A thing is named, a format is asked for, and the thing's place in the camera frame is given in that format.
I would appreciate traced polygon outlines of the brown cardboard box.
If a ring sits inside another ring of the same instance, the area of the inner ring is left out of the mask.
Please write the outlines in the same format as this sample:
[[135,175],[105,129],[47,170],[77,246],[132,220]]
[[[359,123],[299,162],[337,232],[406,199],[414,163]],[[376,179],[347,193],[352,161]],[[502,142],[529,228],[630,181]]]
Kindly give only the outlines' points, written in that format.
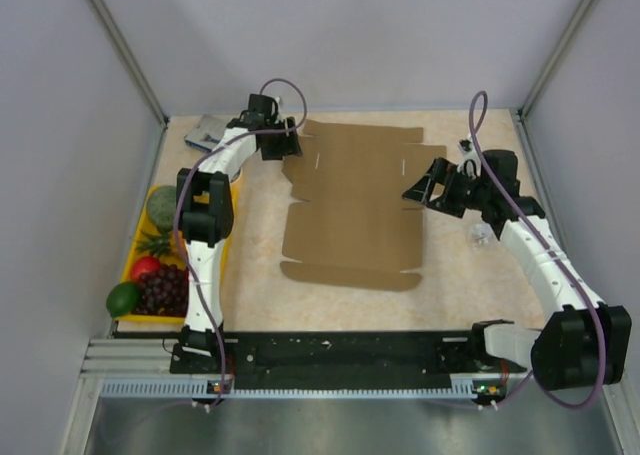
[[280,268],[298,282],[402,292],[422,280],[423,207],[404,193],[445,157],[421,127],[309,120],[282,173],[293,202]]

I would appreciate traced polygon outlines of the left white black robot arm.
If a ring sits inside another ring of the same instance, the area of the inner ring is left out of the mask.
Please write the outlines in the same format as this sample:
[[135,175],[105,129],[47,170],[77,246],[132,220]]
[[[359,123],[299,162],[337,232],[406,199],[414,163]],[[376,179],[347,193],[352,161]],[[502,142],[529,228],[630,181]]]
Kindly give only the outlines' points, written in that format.
[[187,314],[172,351],[172,374],[225,374],[227,349],[221,326],[223,252],[234,224],[232,178],[259,152],[264,160],[301,154],[293,117],[280,114],[279,101],[252,94],[232,119],[214,150],[177,175],[174,224],[184,240],[179,256],[188,273]]

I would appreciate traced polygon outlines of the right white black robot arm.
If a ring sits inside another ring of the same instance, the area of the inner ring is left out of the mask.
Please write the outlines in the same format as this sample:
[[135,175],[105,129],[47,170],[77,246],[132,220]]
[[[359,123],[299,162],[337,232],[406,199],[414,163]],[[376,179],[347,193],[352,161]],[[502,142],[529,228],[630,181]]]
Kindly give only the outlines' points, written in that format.
[[545,313],[542,330],[511,322],[474,325],[466,355],[487,371],[502,359],[533,372],[547,391],[612,385],[624,373],[632,321],[622,306],[607,305],[577,274],[554,239],[545,212],[520,193],[518,158],[510,150],[467,155],[456,165],[435,159],[402,197],[462,217],[476,210],[511,253]]

